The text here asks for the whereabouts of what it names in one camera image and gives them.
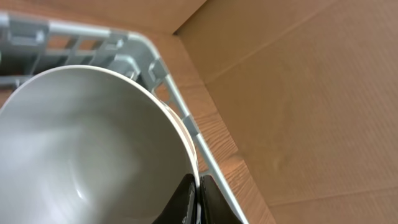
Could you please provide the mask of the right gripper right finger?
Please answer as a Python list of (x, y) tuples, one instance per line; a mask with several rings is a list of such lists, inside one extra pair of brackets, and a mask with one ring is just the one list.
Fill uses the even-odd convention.
[(210, 175), (200, 177), (201, 224), (243, 224)]

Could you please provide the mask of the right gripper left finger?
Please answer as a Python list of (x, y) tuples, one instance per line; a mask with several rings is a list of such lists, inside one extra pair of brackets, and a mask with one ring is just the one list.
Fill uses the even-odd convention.
[(186, 174), (162, 213), (152, 224), (194, 224), (197, 220), (195, 178)]

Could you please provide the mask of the grey bowl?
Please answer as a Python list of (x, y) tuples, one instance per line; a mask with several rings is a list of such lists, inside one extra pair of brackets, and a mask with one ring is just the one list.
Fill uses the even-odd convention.
[(53, 68), (1, 108), (2, 223), (152, 223), (183, 179), (199, 185), (181, 120), (116, 72)]

